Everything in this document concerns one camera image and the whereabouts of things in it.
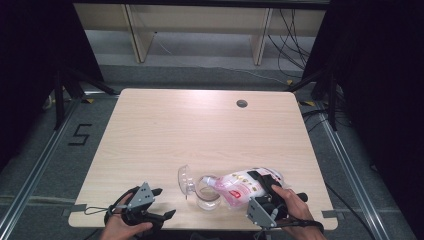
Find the wooden tabletop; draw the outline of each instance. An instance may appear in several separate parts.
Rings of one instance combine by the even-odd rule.
[[[239,107],[237,101],[247,102]],[[178,169],[194,178],[267,167],[279,171],[295,192],[305,192],[315,220],[337,227],[299,107],[292,93],[222,90],[125,89],[107,125],[77,204],[108,207],[143,182],[162,188],[149,212],[176,209],[164,229],[259,230],[246,209],[221,204],[205,211],[186,200]],[[73,212],[74,227],[104,227],[104,213]]]

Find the gray carpet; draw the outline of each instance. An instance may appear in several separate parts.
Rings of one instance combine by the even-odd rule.
[[[293,79],[275,70],[256,70],[254,73],[279,79],[283,83],[273,79],[258,78],[245,72],[219,68],[101,66],[101,70],[106,83],[116,90],[138,87],[282,91],[286,89],[283,83],[287,79]],[[290,72],[290,74],[300,76],[301,72]],[[83,86],[86,90],[96,90],[86,84]],[[299,90],[296,93],[298,100],[310,100],[309,94],[312,87],[311,85]],[[116,101],[115,98],[95,98],[91,104],[81,103],[78,106],[10,239],[84,239],[93,232],[93,229],[70,227],[67,224],[66,211],[70,209],[78,195]],[[302,112],[316,109],[313,106],[300,108]],[[24,184],[26,176],[51,136],[54,117],[53,108],[40,117],[28,136],[21,154],[13,159],[0,175],[0,210],[2,212],[7,209],[11,200],[10,196],[16,195]],[[337,120],[340,138],[368,194],[381,214],[389,236],[391,239],[415,239],[378,172],[370,168],[371,160],[364,151],[354,126],[350,126],[346,113],[338,112]],[[310,130],[310,138],[324,180],[363,218],[359,204],[320,121],[318,115],[312,116],[306,122],[306,128]],[[81,138],[73,136],[79,124],[91,124],[91,126],[81,127],[79,131],[90,136],[85,145],[71,146],[69,143],[82,142]],[[329,239],[371,239],[366,229],[345,204],[331,192],[330,198],[339,214],[339,226],[334,231],[326,231],[326,236]],[[160,236],[152,239],[181,239],[188,234],[187,232],[171,234],[164,231]],[[201,232],[200,234],[221,239],[253,239],[250,233]],[[282,231],[273,232],[272,235],[273,239],[290,239]],[[92,239],[97,239],[98,236],[97,232]]]

